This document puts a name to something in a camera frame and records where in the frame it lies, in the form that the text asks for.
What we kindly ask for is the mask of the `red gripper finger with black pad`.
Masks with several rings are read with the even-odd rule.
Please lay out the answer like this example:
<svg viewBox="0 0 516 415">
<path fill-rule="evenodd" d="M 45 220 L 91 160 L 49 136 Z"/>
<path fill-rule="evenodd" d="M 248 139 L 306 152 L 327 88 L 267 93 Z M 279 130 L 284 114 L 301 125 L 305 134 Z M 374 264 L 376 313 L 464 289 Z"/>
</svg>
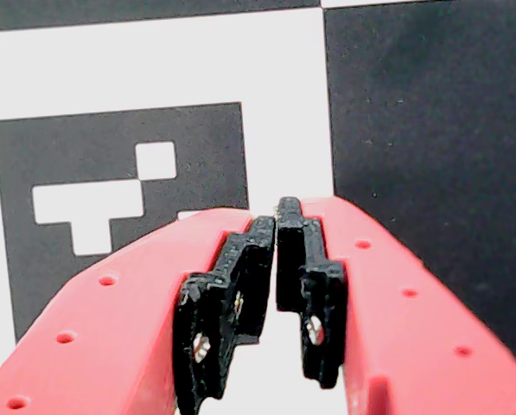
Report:
<svg viewBox="0 0 516 415">
<path fill-rule="evenodd" d="M 196 414 L 258 342 L 276 223 L 210 209 L 71 278 L 0 367 L 0 414 Z"/>
<path fill-rule="evenodd" d="M 277 207 L 277 308 L 351 414 L 516 414 L 516 359 L 409 249 L 338 197 Z"/>
</svg>

